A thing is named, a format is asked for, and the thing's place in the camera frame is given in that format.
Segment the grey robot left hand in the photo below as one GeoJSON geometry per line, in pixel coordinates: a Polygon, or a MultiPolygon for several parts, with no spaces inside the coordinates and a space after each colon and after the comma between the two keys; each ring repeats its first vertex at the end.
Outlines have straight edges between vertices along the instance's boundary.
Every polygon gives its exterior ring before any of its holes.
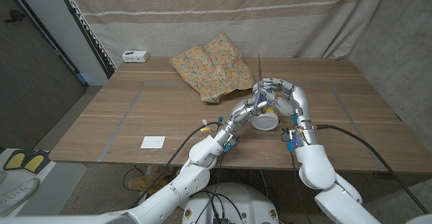
{"type": "Polygon", "coordinates": [[[226,144],[251,122],[252,117],[258,115],[258,111],[267,106],[269,106],[267,101],[257,105],[254,99],[240,101],[234,106],[231,115],[221,129],[217,130],[214,139],[221,147],[225,148],[226,144]]]}

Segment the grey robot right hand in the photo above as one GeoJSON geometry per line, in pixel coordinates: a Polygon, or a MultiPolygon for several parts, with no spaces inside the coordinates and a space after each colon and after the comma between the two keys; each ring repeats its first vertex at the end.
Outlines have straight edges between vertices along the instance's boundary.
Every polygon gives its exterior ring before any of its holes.
{"type": "Polygon", "coordinates": [[[293,136],[298,139],[299,146],[319,144],[311,123],[308,101],[301,87],[273,78],[264,78],[257,86],[257,94],[262,95],[269,106],[282,115],[296,118],[293,136]]]}

